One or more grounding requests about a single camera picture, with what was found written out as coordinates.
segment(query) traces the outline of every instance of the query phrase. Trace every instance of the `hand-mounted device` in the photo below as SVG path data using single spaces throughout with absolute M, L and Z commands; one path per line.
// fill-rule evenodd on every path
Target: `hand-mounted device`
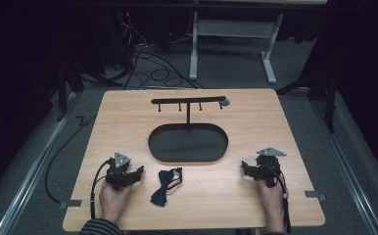
M 272 188 L 281 174 L 280 164 L 276 156 L 286 156 L 286 154 L 273 148 L 259 150 L 257 153 L 260 154 L 256 158 L 257 166 L 250 166 L 244 161 L 241 162 L 244 173 L 253 177 L 255 181 L 258 179 L 266 180 L 267 187 Z
M 106 181 L 114 189 L 126 187 L 140 181 L 144 166 L 140 166 L 136 171 L 127 173 L 131 158 L 120 153 L 115 153 L 115 158 L 110 159 L 110 168 L 107 169 Z
M 291 223 L 286 182 L 280 179 L 280 175 L 282 175 L 283 172 L 281 171 L 280 163 L 276 158 L 276 156 L 281 157 L 286 156 L 286 154 L 273 148 L 259 150 L 257 153 L 259 154 L 259 157 L 256 158 L 257 166 L 248 165 L 244 161 L 241 162 L 244 174 L 253 177 L 255 181 L 259 179 L 265 180 L 268 188 L 274 187 L 278 180 L 283 195 L 284 225 L 287 227 L 287 233 L 290 234 Z
M 107 169 L 106 182 L 111 184 L 115 190 L 126 187 L 128 185 L 134 184 L 137 181 L 140 181 L 141 174 L 143 173 L 144 166 L 140 166 L 134 172 L 126 172 L 128 166 L 130 165 L 131 158 L 126 157 L 120 153 L 115 153 L 114 158 L 109 158 L 100 168 L 98 168 L 97 173 L 95 174 L 94 181 L 92 183 L 91 189 L 91 200 L 90 200 L 90 209 L 91 209 L 91 218 L 95 218 L 95 185 L 97 184 L 98 175 L 100 174 L 101 169 L 104 165 L 110 165 L 110 168 Z

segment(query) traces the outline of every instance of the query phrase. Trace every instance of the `dark background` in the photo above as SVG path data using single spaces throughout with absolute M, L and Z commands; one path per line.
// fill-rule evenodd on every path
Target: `dark background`
M 286 14 L 278 40 L 295 37 L 300 43 L 318 37 L 301 78 L 325 69 L 329 61 L 341 60 L 335 73 L 338 90 L 378 160 L 378 1 L 329 1 L 328 6 L 360 11 Z M 33 1 L 0 1 L 0 176 L 51 109 L 49 97 L 57 88 L 61 64 L 75 61 L 104 72 L 104 67 L 120 60 L 110 54 L 119 48 L 114 23 L 110 17 L 101 18 L 105 11 L 111 15 L 110 10 L 55 12 Z M 189 14 L 134 11 L 131 17 L 146 38 L 166 48 L 168 33 L 182 35 Z M 105 47 L 99 48 L 102 42 Z

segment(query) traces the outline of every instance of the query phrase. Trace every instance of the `hand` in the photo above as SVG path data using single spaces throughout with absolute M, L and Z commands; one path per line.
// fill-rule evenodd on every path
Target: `hand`
M 286 232 L 283 220 L 283 193 L 280 183 L 277 181 L 274 187 L 268 188 L 265 180 L 259 180 L 259 188 L 267 230 Z
M 132 185 L 122 190 L 115 190 L 113 186 L 104 180 L 100 191 L 100 204 L 103 210 L 102 218 L 116 223 L 120 214 L 125 208 L 128 194 L 131 192 Z

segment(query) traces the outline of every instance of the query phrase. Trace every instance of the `cable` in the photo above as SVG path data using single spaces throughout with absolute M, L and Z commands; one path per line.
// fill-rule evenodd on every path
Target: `cable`
M 205 41 L 208 38 L 217 38 L 218 39 L 217 45 L 212 49 L 205 49 L 205 48 L 200 47 L 199 44 L 198 44 L 199 50 L 201 50 L 201 51 L 215 51 L 216 49 L 218 49 L 222 45 L 222 42 L 223 42 L 222 37 L 217 37 L 217 36 L 202 36 L 202 37 L 199 37 L 200 41 L 201 40 Z
M 141 77 L 140 77 L 138 74 L 145 75 L 145 76 L 147 77 L 146 80 L 145 80 L 145 81 L 142 81 L 142 80 L 141 80 Z M 142 86 L 143 86 L 143 89 L 146 90 L 146 86 L 145 86 L 144 84 L 146 84 L 146 82 L 149 81 L 149 79 L 150 79 L 149 75 L 146 74 L 146 73 L 141 73 L 141 72 L 140 72 L 140 73 L 135 73 L 134 75 L 136 75 L 136 76 L 138 77 L 138 79 L 140 80 L 140 85 L 137 87 L 137 90 L 139 90 L 140 87 L 142 87 Z
M 97 173 L 95 174 L 94 181 L 92 183 L 92 188 L 91 188 L 91 196 L 90 196 L 90 200 L 89 200 L 89 206 L 90 206 L 90 210 L 91 210 L 91 218 L 95 218 L 95 201 L 94 201 L 94 199 L 95 199 L 95 193 L 94 193 L 95 185 L 97 185 L 97 182 L 100 181 L 100 179 L 104 178 L 104 177 L 101 177 L 97 180 L 98 175 L 100 175 L 101 169 L 105 165 L 109 165 L 112 162 L 112 160 L 113 159 L 108 159 L 103 164 L 101 164 L 100 167 L 97 170 Z
M 127 23 L 120 23 L 120 25 L 125 26 L 125 28 L 128 29 L 128 31 L 131 31 L 131 28 L 130 28 L 130 26 L 127 25 Z M 127 33 L 127 30 L 122 34 L 122 37 L 125 37 L 126 33 Z M 132 34 L 129 33 L 127 45 L 131 44 L 131 38 L 133 38 Z
M 173 72 L 173 73 L 176 73 L 176 74 L 178 75 L 178 78 L 185 80 L 185 81 L 188 82 L 191 86 L 193 86 L 193 88 L 195 88 L 195 89 L 198 89 L 198 87 L 197 87 L 196 85 L 198 85 L 199 87 L 201 87 L 202 89 L 204 89 L 204 86 L 201 85 L 199 82 L 197 82 L 197 81 L 195 81 L 195 80 L 190 80 L 190 79 L 186 78 L 185 76 L 183 76 L 183 75 L 182 75 L 182 74 L 176 69 L 176 67 L 175 67 L 174 65 L 172 65 L 170 62 L 168 62 L 166 59 L 164 59 L 164 58 L 162 58 L 162 57 L 160 57 L 160 56 L 157 56 L 157 55 L 155 55 L 155 54 L 148 53 L 148 52 L 145 52 L 145 53 L 142 53 L 142 54 L 143 54 L 143 55 L 150 55 L 151 57 L 155 57 L 155 58 L 158 58 L 158 59 L 160 59 L 160 60 L 166 62 L 166 63 L 172 68 L 172 70 L 170 70 L 170 71 Z M 156 63 L 156 64 L 158 64 L 158 65 L 161 65 L 162 67 L 165 68 L 164 65 L 162 65 L 162 64 L 160 64 L 160 63 L 158 63 L 158 62 L 155 62 L 155 61 L 153 61 L 153 60 L 149 60 L 148 58 L 144 58 L 144 57 L 141 57 L 141 58 L 144 59 L 144 60 L 147 60 L 147 61 L 150 61 L 150 62 Z
M 143 35 L 141 35 L 141 34 L 140 34 L 140 33 L 139 33 L 139 32 L 133 27 L 133 24 L 131 24 L 130 13 L 129 13 L 129 12 L 126 12 L 125 15 L 127 16 L 128 23 L 130 24 L 131 29 L 133 29 L 133 31 L 134 31 L 135 33 L 137 33 L 137 35 L 139 35 L 139 36 L 143 39 L 143 41 L 144 41 L 144 45 L 145 45 L 145 47 L 147 47 L 147 41 L 146 41 L 146 38 L 145 38 Z
M 111 78 L 107 78 L 102 74 L 96 74 L 96 73 L 92 74 L 89 70 L 85 71 L 85 69 L 82 68 L 82 70 L 85 71 L 85 73 L 90 74 L 93 78 L 96 79 L 96 80 L 91 80 L 89 78 L 82 77 L 82 80 L 84 80 L 88 83 L 91 83 L 91 84 L 105 84 L 105 85 L 109 85 L 109 86 L 122 86 L 122 83 L 116 83 L 115 81 L 120 79 L 120 78 L 125 77 L 129 72 L 131 72 L 131 69 L 132 69 L 132 62 L 131 62 L 131 60 L 127 60 L 125 67 L 124 67 L 124 70 L 121 73 L 119 73 L 119 74 L 117 74 L 117 75 L 115 75 Z
M 79 71 L 81 71 L 83 73 L 91 75 L 92 77 L 94 77 L 95 79 L 99 80 L 102 83 L 105 83 L 106 85 L 109 85 L 109 86 L 122 86 L 122 83 L 116 83 L 116 82 L 114 82 L 114 80 L 121 78 L 122 74 L 121 75 L 117 75 L 114 78 L 108 79 L 108 78 L 102 76 L 101 74 L 94 73 L 93 71 L 88 70 L 88 69 L 80 66 L 77 63 L 71 63 L 71 65 L 73 67 L 75 67 L 77 70 L 79 70 Z M 128 74 L 129 67 L 130 67 L 130 63 L 127 63 L 127 67 L 124 70 L 125 74 Z
M 64 145 L 57 151 L 57 153 L 52 157 L 51 159 L 51 162 L 49 162 L 47 168 L 46 168 L 46 173 L 45 173 L 45 191 L 46 191 L 46 194 L 48 195 L 48 197 L 53 201 L 55 202 L 56 204 L 60 204 L 61 203 L 61 200 L 58 200 L 57 198 L 55 198 L 51 192 L 49 191 L 49 187 L 48 187 L 48 176 L 49 176 L 49 170 L 51 168 L 51 165 L 52 163 L 54 162 L 54 160 L 58 157 L 58 155 L 61 153 L 61 151 L 68 145 L 68 143 L 70 143 L 70 141 L 72 140 L 72 138 L 84 127 L 86 126 L 89 122 L 91 122 L 91 120 L 93 120 L 97 115 L 93 116 L 92 118 L 90 118 L 87 122 L 85 122 L 76 132 L 74 132 L 70 138 L 68 138 L 68 140 L 64 143 Z
M 291 234 L 291 223 L 290 223 L 290 214 L 289 214 L 289 201 L 288 201 L 288 195 L 287 195 L 287 186 L 286 186 L 286 178 L 284 177 L 283 171 L 280 169 L 280 174 L 283 176 L 283 181 L 281 181 L 280 176 L 277 175 L 274 170 L 268 165 L 265 164 L 267 168 L 272 172 L 272 174 L 277 178 L 278 182 L 280 182 L 281 186 L 281 192 L 283 194 L 283 211 L 284 211 L 284 226 L 287 228 L 287 233 Z
M 245 42 L 233 42 L 233 41 L 225 40 L 227 38 L 232 38 L 232 37 L 228 37 L 228 36 L 223 37 L 222 38 L 222 43 L 229 44 L 229 45 L 247 45 L 247 44 L 251 44 L 251 43 L 254 43 L 254 42 L 260 40 L 259 37 L 250 37 Z
M 130 75 L 127 78 L 127 81 L 125 82 L 124 86 L 122 87 L 122 90 L 125 90 L 125 88 L 127 88 L 128 82 L 130 81 L 131 76 L 134 74 L 134 70 L 136 69 L 136 66 L 137 66 L 137 60 L 139 59 L 139 55 L 140 55 L 142 49 L 143 49 L 143 47 L 140 48 L 140 50 L 137 52 L 137 56 L 134 60 L 133 69 L 131 70 Z
M 188 26 L 186 28 L 186 32 L 183 34 L 182 37 L 180 37 L 180 39 L 177 39 L 176 41 L 169 42 L 170 44 L 178 43 L 180 41 L 185 41 L 185 40 L 187 40 L 187 39 L 189 39 L 189 38 L 192 37 L 192 36 L 186 37 L 186 35 L 188 35 L 188 32 L 190 30 L 190 26 L 192 25 L 192 19 L 193 19 L 193 13 L 190 15 L 189 24 L 188 24 Z

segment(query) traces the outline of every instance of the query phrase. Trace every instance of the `gray floor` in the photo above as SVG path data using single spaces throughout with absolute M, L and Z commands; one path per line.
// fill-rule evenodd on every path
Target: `gray floor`
M 307 59 L 312 43 L 296 44 L 294 41 L 277 42 L 271 55 L 271 62 L 277 77 L 277 84 L 269 85 L 265 81 L 265 74 L 260 63 L 259 51 L 266 45 L 265 40 L 246 40 L 225 38 L 216 50 L 213 42 L 203 43 L 199 53 L 199 70 L 197 82 L 205 88 L 260 88 L 270 87 L 278 89 L 295 81 Z M 186 75 L 189 73 L 190 49 L 178 44 L 169 50 L 150 46 L 147 52 L 164 57 L 178 71 Z M 161 69 L 157 64 L 147 60 L 139 60 L 135 72 L 144 80 L 152 71 Z M 154 76 L 160 78 L 164 71 L 156 71 Z M 137 76 L 130 79 L 127 89 L 143 89 L 141 80 Z M 145 84 L 146 89 L 165 86 L 163 81 L 151 79 Z M 179 84 L 180 87 L 191 87 L 188 83 Z M 72 106 L 66 123 L 58 133 L 56 142 L 50 150 L 49 156 L 54 156 L 67 142 L 71 135 L 79 128 L 77 116 L 89 119 L 98 112 L 103 94 L 109 88 L 86 84 L 82 94 L 77 94 L 77 102 Z M 347 107 L 338 94 L 334 117 L 335 134 L 325 130 L 323 121 L 319 118 L 318 108 L 323 108 L 323 102 L 309 102 L 306 90 L 295 90 L 287 95 L 279 96 L 280 102 L 291 126 L 296 142 L 302 153 L 307 171 L 317 192 L 323 194 L 327 200 L 320 202 L 326 216 L 326 223 L 319 227 L 293 227 L 294 234 L 378 234 L 378 164 L 372 155 L 363 136 L 350 116 Z M 31 134 L 23 147 L 19 150 L 9 170 L 0 182 L 0 221 L 9 205 L 21 187 L 26 174 L 32 164 L 40 156 L 44 146 L 53 133 L 58 110 L 54 109 Z M 88 143 L 93 123 L 85 126 L 59 153 L 52 164 L 49 174 L 49 187 L 55 197 L 66 201 L 70 198 L 79 166 Z M 338 157 L 346 157 L 352 172 L 342 171 L 343 163 Z M 356 184 L 349 178 L 356 178 Z M 357 202 L 360 194 L 354 192 L 360 186 L 362 196 L 367 199 L 371 208 L 362 208 Z M 65 210 L 59 209 L 46 195 L 44 177 L 35 184 L 34 191 L 20 217 L 10 228 L 9 234 L 69 234 L 62 228 Z M 235 234 L 235 230 L 196 230 L 173 231 L 175 234 Z

